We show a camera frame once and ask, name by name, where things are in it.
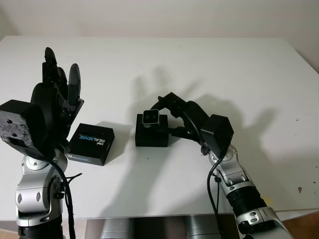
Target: robotic arm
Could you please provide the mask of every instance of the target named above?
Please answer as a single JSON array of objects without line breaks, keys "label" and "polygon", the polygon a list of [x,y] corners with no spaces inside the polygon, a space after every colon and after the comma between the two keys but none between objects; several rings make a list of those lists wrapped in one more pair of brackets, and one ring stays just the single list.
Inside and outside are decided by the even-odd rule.
[{"label": "robotic arm", "polygon": [[79,67],[70,69],[69,84],[50,48],[45,50],[43,80],[30,103],[10,100],[0,106],[0,137],[25,156],[16,190],[16,218],[21,239],[63,239],[62,199],[69,213],[70,238],[75,238],[70,188],[64,171],[66,140],[84,101],[80,99]]},{"label": "robotic arm", "polygon": [[[169,109],[175,118],[181,117],[184,127],[172,129],[161,126],[159,111],[164,108]],[[240,165],[238,152],[231,145],[234,131],[227,117],[209,117],[195,102],[185,102],[174,93],[169,93],[165,97],[159,97],[150,111],[144,111],[143,123],[151,130],[194,140],[201,146],[201,153],[208,155],[213,167],[208,174],[207,189],[222,238],[222,226],[210,192],[211,176],[215,176],[215,181],[220,184],[232,206],[238,229],[245,235],[245,239],[292,239]]]}]

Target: white wall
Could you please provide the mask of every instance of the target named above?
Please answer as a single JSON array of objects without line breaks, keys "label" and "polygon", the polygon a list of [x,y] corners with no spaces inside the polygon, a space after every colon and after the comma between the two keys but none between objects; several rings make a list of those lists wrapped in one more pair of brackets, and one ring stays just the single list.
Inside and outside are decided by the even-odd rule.
[{"label": "white wall", "polygon": [[10,34],[284,38],[319,69],[319,0],[0,0]]}]

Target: black box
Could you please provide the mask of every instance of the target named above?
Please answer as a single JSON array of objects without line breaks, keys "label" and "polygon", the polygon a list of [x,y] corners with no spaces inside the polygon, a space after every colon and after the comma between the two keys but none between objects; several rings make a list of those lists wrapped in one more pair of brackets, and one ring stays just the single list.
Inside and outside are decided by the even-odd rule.
[{"label": "black box", "polygon": [[114,140],[112,128],[81,123],[71,141],[68,159],[103,166]]},{"label": "black box", "polygon": [[[160,115],[160,124],[168,127],[167,115]],[[167,147],[168,133],[157,132],[143,125],[143,115],[138,114],[136,119],[135,146]]]}]

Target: black cable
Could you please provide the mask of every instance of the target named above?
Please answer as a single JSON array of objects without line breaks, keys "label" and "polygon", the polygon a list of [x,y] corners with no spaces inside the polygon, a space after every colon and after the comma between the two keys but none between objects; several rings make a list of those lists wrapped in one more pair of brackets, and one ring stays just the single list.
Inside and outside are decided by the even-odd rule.
[{"label": "black cable", "polygon": [[220,218],[219,218],[219,214],[218,214],[218,210],[215,206],[215,202],[214,202],[214,199],[213,199],[213,196],[211,194],[211,190],[210,190],[210,178],[215,170],[215,168],[221,163],[223,159],[219,159],[210,169],[209,173],[208,173],[208,176],[207,176],[207,191],[208,191],[208,195],[209,195],[209,199],[210,199],[210,202],[211,202],[211,205],[213,206],[213,210],[214,210],[214,213],[215,213],[215,217],[216,217],[216,221],[217,221],[217,226],[218,226],[218,229],[219,229],[219,232],[220,232],[220,236],[222,239],[225,239],[225,235],[224,235],[224,231],[223,231],[223,226],[221,224],[221,221],[220,221]]},{"label": "black cable", "polygon": [[218,214],[218,206],[219,206],[219,183],[217,183],[217,204],[216,204],[216,208],[217,208],[217,214]]},{"label": "black cable", "polygon": [[68,215],[69,215],[68,221],[69,221],[70,239],[75,239],[73,204],[72,204],[72,196],[71,196],[71,190],[69,187],[69,183],[64,175],[63,170],[56,163],[54,163],[51,160],[44,160],[44,161],[49,163],[52,167],[54,167],[62,179],[64,189],[65,189],[65,204],[66,204],[66,207],[68,210]]},{"label": "black cable", "polygon": [[69,179],[68,184],[70,184],[70,182],[71,182],[73,179],[75,179],[75,178],[77,178],[77,177],[79,177],[79,176],[81,176],[81,175],[82,175],[82,173],[78,173],[77,175],[74,175],[74,176],[72,176],[72,177],[66,177],[66,179]]}]

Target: white table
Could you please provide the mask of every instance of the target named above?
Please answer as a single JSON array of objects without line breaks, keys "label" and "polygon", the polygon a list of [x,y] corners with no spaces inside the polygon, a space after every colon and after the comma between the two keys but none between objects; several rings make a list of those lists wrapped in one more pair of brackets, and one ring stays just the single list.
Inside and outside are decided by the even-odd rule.
[{"label": "white table", "polygon": [[[42,80],[46,46],[67,75],[72,63],[80,66],[85,104],[70,137],[81,122],[115,131],[105,166],[69,161],[66,175],[83,172],[71,184],[76,218],[213,212],[206,191],[211,165],[199,145],[172,137],[168,148],[135,147],[136,113],[171,91],[230,118],[240,162],[277,212],[319,207],[318,74],[285,41],[6,37],[1,103],[29,101]],[[1,141],[0,156],[0,220],[15,220],[22,154]],[[219,211],[232,212],[223,196]]]}]

